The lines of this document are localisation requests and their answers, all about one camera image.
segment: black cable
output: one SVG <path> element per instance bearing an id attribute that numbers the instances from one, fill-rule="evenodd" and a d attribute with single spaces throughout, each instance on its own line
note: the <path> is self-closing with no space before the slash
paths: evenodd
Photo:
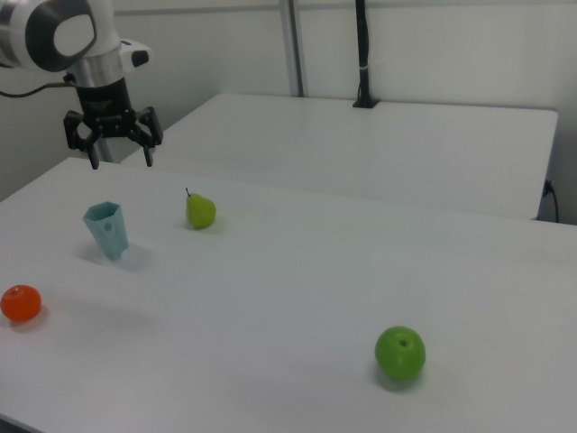
<path id="1" fill-rule="evenodd" d="M 559 223 L 559 205 L 557 204 L 557 195 L 555 194 L 553 185 L 551 185 L 549 189 L 551 190 L 551 194 L 553 194 L 553 202 L 555 203 L 555 223 Z"/>
<path id="2" fill-rule="evenodd" d="M 553 202 L 555 203 L 555 223 L 559 223 L 559 203 L 557 203 L 557 194 L 555 194 L 553 182 L 551 180 L 546 180 L 545 185 L 543 186 L 543 194 L 541 198 L 547 197 L 549 193 L 553 195 Z"/>
<path id="3" fill-rule="evenodd" d="M 17 98 L 17 97 L 31 97 L 32 95 L 37 94 L 38 92 L 42 92 L 45 88 L 72 88 L 73 86 L 70 83 L 48 83 L 45 84 L 44 86 L 40 86 L 39 88 L 36 88 L 34 90 L 31 90 L 30 92 L 26 92 L 26 93 L 5 93 L 3 91 L 0 90 L 0 97 L 12 97 L 12 98 Z"/>

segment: green pear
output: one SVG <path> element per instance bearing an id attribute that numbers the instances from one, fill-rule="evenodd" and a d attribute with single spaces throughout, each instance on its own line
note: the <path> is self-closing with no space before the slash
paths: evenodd
<path id="1" fill-rule="evenodd" d="M 207 228 L 215 222 L 215 203 L 199 194 L 188 192 L 187 188 L 187 220 L 196 229 Z"/>

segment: orange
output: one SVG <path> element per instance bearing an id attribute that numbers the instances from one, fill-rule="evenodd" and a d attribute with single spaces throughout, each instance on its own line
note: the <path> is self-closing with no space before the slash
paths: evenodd
<path id="1" fill-rule="evenodd" d="M 13 321 L 29 320 L 40 312 L 42 298 L 32 286 L 19 284 L 8 289 L 0 299 L 0 309 Z"/>

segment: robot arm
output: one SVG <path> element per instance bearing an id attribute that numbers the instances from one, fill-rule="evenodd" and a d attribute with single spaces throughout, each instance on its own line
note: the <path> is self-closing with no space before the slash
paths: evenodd
<path id="1" fill-rule="evenodd" d="M 94 169 L 96 140 L 109 137 L 138 143 L 152 165 L 162 130 L 152 107 L 133 110 L 124 81 L 150 59 L 150 48 L 119 38 L 111 0 L 0 0 L 0 66 L 68 72 L 83 111 L 64 119 L 69 148 L 87 152 Z M 87 138 L 78 133 L 82 123 Z"/>

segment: blue cup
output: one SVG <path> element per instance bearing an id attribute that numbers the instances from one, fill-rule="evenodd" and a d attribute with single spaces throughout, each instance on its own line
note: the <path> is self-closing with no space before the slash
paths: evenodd
<path id="1" fill-rule="evenodd" d="M 82 219 L 109 259 L 118 259 L 128 248 L 123 210 L 120 205 L 105 201 L 89 207 Z"/>

